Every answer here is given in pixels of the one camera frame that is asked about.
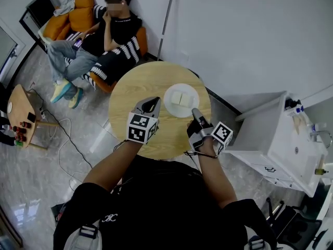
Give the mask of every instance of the person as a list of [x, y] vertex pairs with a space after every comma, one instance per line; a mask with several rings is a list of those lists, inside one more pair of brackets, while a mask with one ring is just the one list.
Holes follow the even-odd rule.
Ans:
[[[3, 125], [7, 125], [9, 126], [10, 125], [10, 122], [8, 119], [4, 118], [4, 117], [0, 117], [0, 130], [5, 130], [3, 128]], [[7, 145], [10, 145], [10, 146], [14, 146], [14, 141], [15, 141], [15, 138], [14, 137], [11, 137], [9, 135], [5, 135], [2, 133], [2, 131], [0, 131], [0, 143], [3, 143], [3, 144], [7, 144]]]
[[7, 113], [8, 100], [10, 98], [10, 91], [8, 91], [2, 83], [0, 83], [0, 110]]
[[[82, 97], [82, 89], [72, 81], [87, 73], [105, 51], [111, 51], [127, 43], [138, 31], [141, 21], [129, 9], [131, 0], [105, 0], [107, 10], [101, 22], [78, 36], [83, 41], [76, 50], [74, 41], [53, 41], [48, 48], [55, 91], [51, 102], [62, 97], [69, 100], [69, 107], [76, 108]], [[65, 57], [73, 59], [66, 67]]]
[[199, 156], [202, 173], [180, 162], [140, 157], [141, 147], [126, 141], [89, 172], [58, 222], [54, 250], [64, 249], [75, 230], [97, 220], [103, 249], [244, 249], [245, 225], [260, 230], [272, 245], [260, 249], [275, 249], [274, 233], [255, 202], [237, 201], [219, 160], [209, 157], [215, 156], [211, 137], [199, 149], [207, 155]]

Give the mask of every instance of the jeans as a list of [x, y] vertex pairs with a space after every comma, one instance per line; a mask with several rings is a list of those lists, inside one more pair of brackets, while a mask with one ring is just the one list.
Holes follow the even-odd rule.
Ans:
[[[74, 50], [72, 47], [75, 41], [53, 41], [48, 46], [47, 56], [50, 63], [53, 81], [66, 78], [72, 82], [76, 78], [89, 72], [96, 63], [98, 57], [79, 48]], [[73, 59], [72, 63], [66, 67], [65, 57]], [[71, 83], [71, 88], [63, 96], [66, 100], [70, 100], [77, 93], [78, 88]]]
[[[10, 125], [9, 120], [3, 117], [0, 117], [0, 130], [3, 130], [2, 125]], [[0, 143], [14, 146], [14, 137], [3, 134], [0, 131]]]

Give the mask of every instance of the orange pillow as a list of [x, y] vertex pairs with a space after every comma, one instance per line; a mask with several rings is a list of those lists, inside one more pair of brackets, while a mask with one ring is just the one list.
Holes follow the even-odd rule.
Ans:
[[69, 22], [73, 31], [84, 32], [94, 25], [94, 14], [90, 7], [78, 8], [69, 12]]
[[71, 23], [67, 23], [66, 26], [62, 29], [62, 31], [58, 35], [57, 40], [64, 40], [70, 29], [71, 29]]
[[75, 0], [75, 8], [94, 7], [94, 0]]
[[67, 19], [68, 13], [58, 17], [52, 16], [45, 27], [43, 36], [49, 37], [54, 41], [66, 26]]
[[147, 35], [145, 27], [140, 27], [140, 29], [136, 33], [136, 38], [140, 47], [141, 55], [144, 56], [148, 52]]

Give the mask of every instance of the tile floor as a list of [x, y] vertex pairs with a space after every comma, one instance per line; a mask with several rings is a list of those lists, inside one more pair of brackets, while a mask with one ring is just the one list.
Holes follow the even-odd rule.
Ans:
[[[50, 104], [53, 84], [50, 80], [50, 69], [46, 54], [36, 47], [21, 68], [15, 84], [22, 84], [26, 90], [36, 91], [45, 100], [44, 107], [57, 117], [58, 120], [69, 118], [72, 122], [71, 137], [85, 158], [92, 164], [97, 164], [110, 154], [110, 149], [118, 144], [112, 135], [108, 122], [109, 95], [80, 79], [75, 84], [84, 89], [85, 95], [77, 109], [68, 108], [64, 99], [56, 104]], [[240, 126], [234, 122], [235, 114], [220, 102], [211, 97], [212, 122], [224, 121], [235, 134]], [[36, 108], [41, 106], [41, 100], [33, 99]], [[64, 120], [62, 125], [69, 131], [69, 122]], [[33, 143], [48, 146], [48, 151], [29, 147], [20, 150], [17, 147], [0, 145], [0, 205], [9, 220], [22, 235], [25, 249], [52, 249], [55, 223], [50, 208], [67, 201], [77, 187], [78, 182], [70, 179], [58, 166], [58, 152], [66, 141], [65, 134], [50, 128], [38, 128]], [[186, 156], [174, 160], [195, 167]], [[75, 171], [88, 172], [89, 166], [84, 162], [74, 146], [68, 142], [61, 150], [60, 162], [70, 174]], [[265, 199], [270, 196], [277, 204], [284, 199], [290, 205], [297, 204], [303, 193], [283, 189], [269, 184], [259, 173], [229, 154], [221, 154], [220, 162], [225, 173], [235, 188], [239, 199], [252, 198], [266, 213]], [[76, 174], [83, 180], [84, 175]]]

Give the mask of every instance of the black shirt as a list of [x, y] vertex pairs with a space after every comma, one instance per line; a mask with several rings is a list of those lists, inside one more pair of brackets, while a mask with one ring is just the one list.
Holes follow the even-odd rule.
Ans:
[[[119, 45], [126, 44], [141, 27], [142, 21], [131, 12], [131, 16], [126, 19], [111, 18], [111, 38]], [[82, 48], [94, 56], [101, 56], [104, 51], [104, 31], [105, 21], [103, 18], [99, 23], [98, 30], [87, 36]]]
[[[103, 249], [188, 248], [200, 243], [243, 249], [247, 243], [244, 215], [253, 218], [250, 222], [266, 225], [253, 200], [220, 209], [201, 173], [185, 164], [137, 157], [122, 183], [120, 191], [116, 188], [112, 194], [93, 183], [80, 185], [60, 218], [54, 249], [62, 250], [72, 232], [98, 219]], [[232, 248], [226, 247], [230, 242]]]

